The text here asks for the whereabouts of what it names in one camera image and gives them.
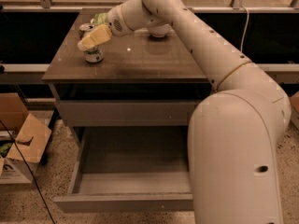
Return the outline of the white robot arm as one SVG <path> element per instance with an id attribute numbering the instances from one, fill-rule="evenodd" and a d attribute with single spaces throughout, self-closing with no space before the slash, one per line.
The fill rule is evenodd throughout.
<path id="1" fill-rule="evenodd" d="M 88 50 L 140 28 L 168 24 L 215 93 L 189 122 L 196 224 L 283 224 L 276 145 L 291 119 L 283 89 L 181 0 L 128 0 L 78 42 Z"/>

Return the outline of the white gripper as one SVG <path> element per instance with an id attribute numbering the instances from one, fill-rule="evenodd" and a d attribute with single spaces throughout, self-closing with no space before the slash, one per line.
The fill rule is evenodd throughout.
<path id="1" fill-rule="evenodd" d="M 107 13 L 107 25 L 101 24 L 92 28 L 90 32 L 85 33 L 78 42 L 78 48 L 81 51 L 92 49 L 107 42 L 112 37 L 112 34 L 114 36 L 125 36 L 134 31 L 132 16 L 125 6 L 113 7 Z"/>

